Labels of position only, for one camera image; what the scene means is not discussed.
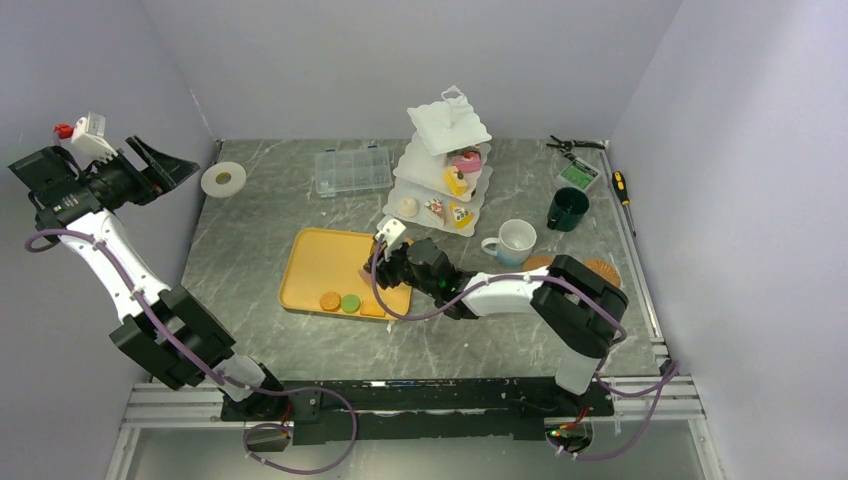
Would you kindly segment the white triangle cake slice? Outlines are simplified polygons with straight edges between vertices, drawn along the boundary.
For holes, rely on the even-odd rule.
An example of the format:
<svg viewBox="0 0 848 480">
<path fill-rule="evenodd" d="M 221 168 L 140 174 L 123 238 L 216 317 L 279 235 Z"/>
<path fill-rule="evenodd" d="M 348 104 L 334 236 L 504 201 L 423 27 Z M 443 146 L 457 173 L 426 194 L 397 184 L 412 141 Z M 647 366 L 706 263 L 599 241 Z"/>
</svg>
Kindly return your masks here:
<svg viewBox="0 0 848 480">
<path fill-rule="evenodd" d="M 444 208 L 440 198 L 433 197 L 427 200 L 424 203 L 424 212 L 436 225 L 443 226 L 445 224 Z"/>
</svg>

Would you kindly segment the white round cupcake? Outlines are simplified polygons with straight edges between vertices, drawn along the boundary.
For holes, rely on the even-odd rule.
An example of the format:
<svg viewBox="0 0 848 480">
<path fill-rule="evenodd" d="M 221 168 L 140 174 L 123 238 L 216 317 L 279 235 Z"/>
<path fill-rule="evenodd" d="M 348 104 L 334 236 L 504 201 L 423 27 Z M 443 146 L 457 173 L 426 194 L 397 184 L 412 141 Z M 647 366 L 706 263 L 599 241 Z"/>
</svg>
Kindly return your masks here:
<svg viewBox="0 0 848 480">
<path fill-rule="evenodd" d="M 414 218 L 419 212 L 419 203 L 415 198 L 403 197 L 397 201 L 396 212 L 404 218 Z"/>
</svg>

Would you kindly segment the cream triangle cake slice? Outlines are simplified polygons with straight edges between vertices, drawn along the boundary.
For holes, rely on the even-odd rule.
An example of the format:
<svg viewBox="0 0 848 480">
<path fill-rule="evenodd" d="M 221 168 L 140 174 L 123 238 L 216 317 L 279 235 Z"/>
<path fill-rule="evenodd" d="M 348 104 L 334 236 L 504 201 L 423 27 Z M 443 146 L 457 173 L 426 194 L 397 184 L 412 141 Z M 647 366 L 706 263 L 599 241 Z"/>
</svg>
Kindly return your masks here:
<svg viewBox="0 0 848 480">
<path fill-rule="evenodd" d="M 457 203 L 451 203 L 449 208 L 451 220 L 456 229 L 463 229 L 470 225 L 473 221 L 472 212 L 465 206 Z"/>
</svg>

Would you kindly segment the green round macaron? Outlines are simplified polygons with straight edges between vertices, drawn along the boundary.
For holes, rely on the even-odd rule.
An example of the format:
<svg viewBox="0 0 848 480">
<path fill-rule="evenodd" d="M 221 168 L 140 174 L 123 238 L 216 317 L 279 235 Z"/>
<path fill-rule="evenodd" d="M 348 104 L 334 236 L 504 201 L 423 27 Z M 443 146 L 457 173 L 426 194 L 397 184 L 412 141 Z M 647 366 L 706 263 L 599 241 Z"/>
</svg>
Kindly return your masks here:
<svg viewBox="0 0 848 480">
<path fill-rule="evenodd" d="M 354 314 L 361 307 L 361 299 L 355 294 L 347 294 L 341 298 L 340 308 L 347 314 Z"/>
</svg>

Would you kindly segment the white three-tier dessert stand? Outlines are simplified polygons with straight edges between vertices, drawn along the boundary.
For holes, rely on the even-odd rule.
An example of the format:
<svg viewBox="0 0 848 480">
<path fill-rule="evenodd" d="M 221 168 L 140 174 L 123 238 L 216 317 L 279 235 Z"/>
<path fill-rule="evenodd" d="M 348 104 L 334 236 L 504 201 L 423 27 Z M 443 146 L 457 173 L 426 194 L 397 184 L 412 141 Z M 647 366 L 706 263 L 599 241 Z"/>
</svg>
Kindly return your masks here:
<svg viewBox="0 0 848 480">
<path fill-rule="evenodd" d="M 403 222 L 415 223 L 463 237 L 471 237 L 479 221 L 493 169 L 488 165 L 492 135 L 462 90 L 453 85 L 441 92 L 441 98 L 407 110 L 415 132 L 397 165 L 392 171 L 394 186 L 388 194 L 382 212 Z M 444 169 L 452 165 L 452 157 L 465 151 L 477 150 L 483 166 L 478 172 L 465 175 L 468 191 L 454 197 L 443 179 Z M 404 218 L 396 212 L 396 203 L 403 197 L 415 198 L 419 212 L 414 218 Z M 445 224 L 436 225 L 425 215 L 424 203 L 438 197 L 442 200 Z M 450 204 L 465 206 L 473 221 L 463 229 L 453 226 Z"/>
</svg>

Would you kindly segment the yellow cake piece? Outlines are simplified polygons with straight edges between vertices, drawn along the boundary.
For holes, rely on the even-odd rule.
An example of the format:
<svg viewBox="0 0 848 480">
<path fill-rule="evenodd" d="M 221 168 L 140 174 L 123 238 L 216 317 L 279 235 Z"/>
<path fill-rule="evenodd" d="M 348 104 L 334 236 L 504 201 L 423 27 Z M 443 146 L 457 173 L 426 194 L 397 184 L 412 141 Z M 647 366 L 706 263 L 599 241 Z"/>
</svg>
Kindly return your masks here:
<svg viewBox="0 0 848 480">
<path fill-rule="evenodd" d="M 465 195 L 468 191 L 468 183 L 465 180 L 465 175 L 456 166 L 446 167 L 444 169 L 443 179 L 449 193 L 454 197 Z"/>
</svg>

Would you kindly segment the pink cake with cherry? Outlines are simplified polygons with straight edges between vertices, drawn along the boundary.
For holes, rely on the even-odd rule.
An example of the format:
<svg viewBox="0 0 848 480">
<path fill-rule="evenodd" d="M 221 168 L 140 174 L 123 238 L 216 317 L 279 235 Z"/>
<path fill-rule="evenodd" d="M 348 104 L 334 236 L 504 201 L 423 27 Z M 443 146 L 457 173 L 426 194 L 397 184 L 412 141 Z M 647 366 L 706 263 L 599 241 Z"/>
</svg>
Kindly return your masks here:
<svg viewBox="0 0 848 480">
<path fill-rule="evenodd" d="M 478 172 L 482 169 L 483 162 L 479 151 L 469 150 L 452 157 L 452 165 L 463 175 Z"/>
</svg>

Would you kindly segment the pink handled tongs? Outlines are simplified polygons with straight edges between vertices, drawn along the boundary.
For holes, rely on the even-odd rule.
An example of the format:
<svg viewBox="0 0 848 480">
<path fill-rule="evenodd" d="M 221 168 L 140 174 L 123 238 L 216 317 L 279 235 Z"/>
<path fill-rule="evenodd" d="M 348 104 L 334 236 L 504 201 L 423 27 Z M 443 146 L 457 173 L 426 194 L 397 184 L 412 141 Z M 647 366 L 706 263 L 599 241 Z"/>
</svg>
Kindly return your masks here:
<svg viewBox="0 0 848 480">
<path fill-rule="evenodd" d="M 372 284 L 372 277 L 368 268 L 360 268 L 357 273 L 364 283 L 368 285 Z"/>
</svg>

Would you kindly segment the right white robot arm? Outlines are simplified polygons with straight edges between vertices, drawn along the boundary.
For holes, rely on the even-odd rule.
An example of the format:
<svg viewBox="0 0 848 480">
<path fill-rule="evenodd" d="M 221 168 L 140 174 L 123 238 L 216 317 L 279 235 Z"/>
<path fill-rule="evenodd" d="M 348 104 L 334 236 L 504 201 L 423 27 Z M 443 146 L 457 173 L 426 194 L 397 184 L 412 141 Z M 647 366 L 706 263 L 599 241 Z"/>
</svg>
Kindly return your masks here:
<svg viewBox="0 0 848 480">
<path fill-rule="evenodd" d="M 374 294 L 406 285 L 433 300 L 435 315 L 454 320 L 506 313 L 541 318 L 566 346 L 550 391 L 564 415 L 588 404 L 594 375 L 627 336 L 626 294 L 569 255 L 527 272 L 488 274 L 455 267 L 431 239 L 389 246 L 376 237 L 362 271 Z"/>
</svg>

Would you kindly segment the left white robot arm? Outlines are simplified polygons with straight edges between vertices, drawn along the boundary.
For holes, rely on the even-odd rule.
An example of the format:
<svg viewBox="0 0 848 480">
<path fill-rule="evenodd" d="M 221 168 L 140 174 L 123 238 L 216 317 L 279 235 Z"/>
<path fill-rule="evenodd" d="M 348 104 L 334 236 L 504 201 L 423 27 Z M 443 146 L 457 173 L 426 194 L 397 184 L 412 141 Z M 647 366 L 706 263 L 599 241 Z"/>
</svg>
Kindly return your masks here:
<svg viewBox="0 0 848 480">
<path fill-rule="evenodd" d="M 205 380 L 241 418 L 272 420 L 287 409 L 287 392 L 259 362 L 234 351 L 235 340 L 185 287 L 169 286 L 141 259 L 115 212 L 126 203 L 147 205 L 176 189 L 199 167 L 159 152 L 137 136 L 127 145 L 145 162 L 137 169 L 121 150 L 81 167 L 60 145 L 13 162 L 27 187 L 37 232 L 25 248 L 59 244 L 78 255 L 110 294 L 118 327 L 113 344 L 172 390 Z"/>
</svg>

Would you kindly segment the white blue mug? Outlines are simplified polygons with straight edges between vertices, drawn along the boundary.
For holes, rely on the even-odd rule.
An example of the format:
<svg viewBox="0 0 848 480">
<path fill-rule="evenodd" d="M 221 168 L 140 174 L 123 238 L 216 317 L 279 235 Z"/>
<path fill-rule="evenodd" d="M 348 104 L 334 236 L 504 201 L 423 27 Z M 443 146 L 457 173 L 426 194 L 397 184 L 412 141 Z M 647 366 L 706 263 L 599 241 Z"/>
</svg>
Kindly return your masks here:
<svg viewBox="0 0 848 480">
<path fill-rule="evenodd" d="M 537 233 L 530 223 L 521 219 L 510 219 L 500 226 L 496 237 L 482 240 L 480 247 L 484 253 L 500 263 L 518 266 L 530 257 L 536 241 Z"/>
</svg>

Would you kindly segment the tan waffle round cookie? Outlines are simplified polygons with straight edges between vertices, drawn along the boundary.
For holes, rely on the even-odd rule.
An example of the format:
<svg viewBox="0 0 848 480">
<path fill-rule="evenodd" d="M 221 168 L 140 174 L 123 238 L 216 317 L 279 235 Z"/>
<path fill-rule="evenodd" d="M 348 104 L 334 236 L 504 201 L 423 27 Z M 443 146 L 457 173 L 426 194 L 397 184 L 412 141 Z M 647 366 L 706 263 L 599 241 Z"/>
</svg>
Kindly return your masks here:
<svg viewBox="0 0 848 480">
<path fill-rule="evenodd" d="M 322 311 L 335 312 L 341 307 L 342 297 L 335 291 L 326 291 L 319 297 L 319 306 Z"/>
</svg>

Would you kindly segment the clear plastic compartment box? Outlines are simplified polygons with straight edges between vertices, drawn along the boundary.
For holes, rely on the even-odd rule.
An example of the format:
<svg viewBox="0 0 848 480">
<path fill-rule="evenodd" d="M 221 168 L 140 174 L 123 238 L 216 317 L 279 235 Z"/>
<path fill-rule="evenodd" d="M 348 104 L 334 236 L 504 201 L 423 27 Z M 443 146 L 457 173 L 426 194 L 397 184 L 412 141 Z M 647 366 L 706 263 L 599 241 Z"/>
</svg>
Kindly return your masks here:
<svg viewBox="0 0 848 480">
<path fill-rule="evenodd" d="M 385 147 L 325 150 L 315 155 L 314 162 L 315 192 L 322 198 L 374 192 L 393 184 Z"/>
</svg>

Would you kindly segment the green white packet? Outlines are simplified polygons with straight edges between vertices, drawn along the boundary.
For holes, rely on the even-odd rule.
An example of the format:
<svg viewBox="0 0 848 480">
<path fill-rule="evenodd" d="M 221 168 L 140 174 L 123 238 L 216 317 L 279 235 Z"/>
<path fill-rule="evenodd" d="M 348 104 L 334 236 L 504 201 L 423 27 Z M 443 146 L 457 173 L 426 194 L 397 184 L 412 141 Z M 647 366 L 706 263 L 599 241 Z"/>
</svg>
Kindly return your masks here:
<svg viewBox="0 0 848 480">
<path fill-rule="evenodd" d="M 602 172 L 580 157 L 569 160 L 564 169 L 556 175 L 559 185 L 575 188 L 583 193 L 602 178 Z"/>
</svg>

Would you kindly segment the black pliers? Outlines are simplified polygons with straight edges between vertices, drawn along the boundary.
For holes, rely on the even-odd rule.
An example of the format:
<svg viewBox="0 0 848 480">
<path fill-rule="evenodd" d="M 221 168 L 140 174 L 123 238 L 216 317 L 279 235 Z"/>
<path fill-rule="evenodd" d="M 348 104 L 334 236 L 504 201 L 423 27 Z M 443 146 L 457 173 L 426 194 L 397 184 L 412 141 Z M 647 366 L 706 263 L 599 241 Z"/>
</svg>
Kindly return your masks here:
<svg viewBox="0 0 848 480">
<path fill-rule="evenodd" d="M 606 149 L 606 145 L 603 142 L 573 139 L 562 140 L 554 135 L 550 135 L 549 139 L 550 142 L 548 142 L 546 146 L 549 148 L 553 148 L 563 154 L 572 153 L 575 149 Z"/>
</svg>

